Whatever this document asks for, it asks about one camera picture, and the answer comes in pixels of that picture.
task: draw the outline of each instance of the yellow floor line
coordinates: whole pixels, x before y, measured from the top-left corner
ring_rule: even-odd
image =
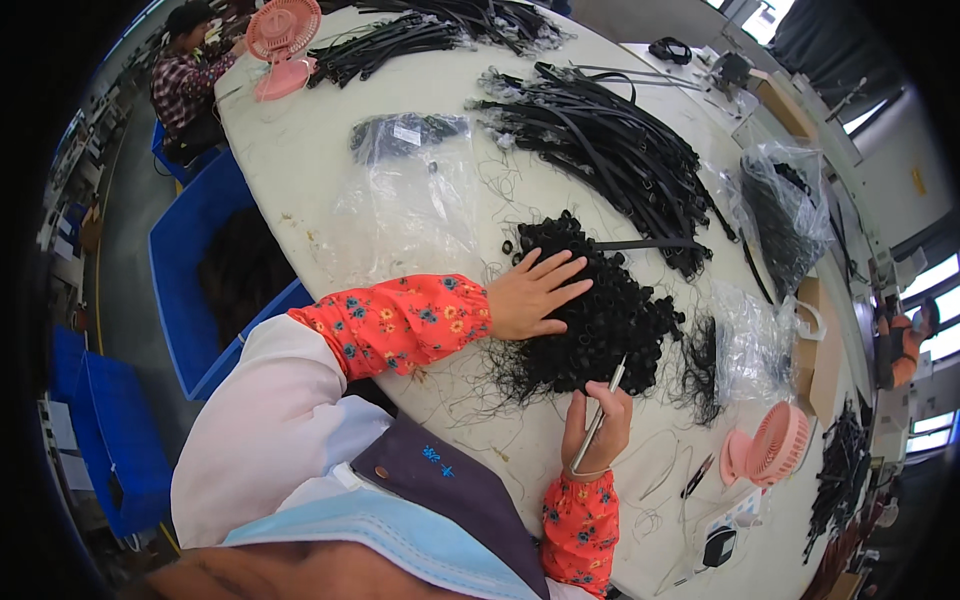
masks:
[[[169,541],[170,545],[172,545],[174,547],[174,550],[177,551],[177,556],[183,556],[180,552],[180,547],[177,545],[177,542],[174,540],[174,537],[170,535],[170,532],[167,531],[167,528],[163,523],[160,523],[160,531],[163,532],[163,535],[167,537],[167,541]]]
[[[107,202],[110,199],[110,188],[113,186],[113,172],[116,171],[117,162],[120,161],[120,151],[123,150],[123,142],[127,139],[127,132],[130,131],[134,110],[135,107],[131,108],[130,116],[127,118],[127,127],[124,128],[123,135],[120,137],[120,145],[117,146],[117,155],[113,158],[113,166],[110,167],[110,177],[107,180],[107,191],[104,192],[104,201],[100,203],[100,219],[104,225],[107,223]],[[104,336],[100,329],[100,250],[103,246],[104,229],[106,229],[106,227],[100,229],[100,239],[97,240],[97,264],[93,273],[93,310],[97,320],[97,351],[101,354],[104,353]]]
[[[123,135],[120,137],[120,145],[117,146],[117,155],[113,159],[113,166],[110,167],[110,177],[107,180],[107,191],[104,192],[104,201],[100,204],[100,218],[106,223],[107,220],[107,202],[110,199],[110,188],[113,186],[113,172],[116,171],[117,162],[120,161],[120,151],[123,150],[123,142],[127,139],[127,132],[130,130],[130,124],[133,119],[133,111],[131,110],[130,117],[127,119],[127,127],[123,130]],[[177,181],[177,193],[179,194],[183,188],[180,186],[180,182]],[[104,336],[100,328],[100,254],[103,242],[103,230],[101,229],[101,239],[97,240],[97,264],[93,274],[93,309],[96,313],[97,320],[97,351],[101,354],[104,353]],[[170,535],[170,532],[167,531],[166,526],[161,522],[160,531],[163,532],[163,535],[166,537],[167,541],[170,542],[170,545],[177,552],[177,556],[181,556],[180,547],[177,545],[177,541],[174,540],[174,537]]]

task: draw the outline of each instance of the pink desk fan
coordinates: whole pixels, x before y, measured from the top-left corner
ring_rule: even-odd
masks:
[[[253,89],[257,102],[276,100],[302,89],[316,70],[316,59],[294,58],[320,29],[316,0],[272,0],[247,26],[247,48],[271,64],[270,72]]]
[[[769,488],[793,472],[806,449],[810,424],[804,411],[778,402],[752,438],[734,429],[720,451],[720,478],[727,486],[740,477]]]

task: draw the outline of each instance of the blue surgical mask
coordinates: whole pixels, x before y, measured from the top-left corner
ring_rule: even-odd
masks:
[[[473,598],[540,600],[456,523],[402,498],[353,490],[238,527],[223,546],[274,541],[362,543],[414,577]]]

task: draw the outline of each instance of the blue crate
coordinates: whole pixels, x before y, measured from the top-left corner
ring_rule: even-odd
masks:
[[[80,365],[86,352],[84,335],[63,325],[54,326],[53,360],[50,364],[50,399],[68,402],[77,389]]]
[[[206,400],[227,377],[243,349],[234,340],[220,351],[217,324],[206,305],[197,265],[213,234],[235,211],[253,206],[253,196],[233,154],[218,156],[167,208],[150,231],[150,267],[156,307],[177,378],[188,400]],[[294,279],[243,330],[313,300]]]
[[[157,119],[154,123],[154,137],[150,141],[150,150],[154,153],[154,156],[160,159],[160,163],[167,168],[167,171],[170,171],[170,174],[180,182],[180,185],[186,185],[192,181],[208,164],[213,162],[214,158],[220,155],[220,151],[216,148],[207,150],[197,157],[197,166],[194,173],[191,174],[182,165],[168,159],[167,155],[163,153],[164,134],[166,134],[166,130],[163,129],[160,120]]]
[[[70,417],[113,535],[156,526],[170,511],[173,470],[133,367],[87,352]],[[112,473],[119,487],[110,484]],[[117,490],[122,491],[119,506]]]

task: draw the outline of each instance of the woman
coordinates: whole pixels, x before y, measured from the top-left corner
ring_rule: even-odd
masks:
[[[940,308],[932,296],[924,298],[913,319],[897,315],[887,323],[885,314],[876,320],[876,384],[893,390],[913,379],[920,358],[920,344],[940,331]]]
[[[213,85],[247,51],[243,39],[201,49],[213,14],[202,0],[170,12],[166,25],[170,43],[157,56],[150,81],[150,102],[166,130],[163,153],[181,164],[227,141],[213,114]]]
[[[410,276],[348,290],[253,330],[190,431],[171,508],[183,558],[141,582],[168,598],[602,598],[618,538],[610,472],[633,402],[606,413],[577,473],[546,492],[539,557],[499,478],[347,383],[406,374],[486,335],[563,333],[544,317],[585,293],[585,258],[530,252],[487,289]],[[573,396],[562,460],[585,437]]]

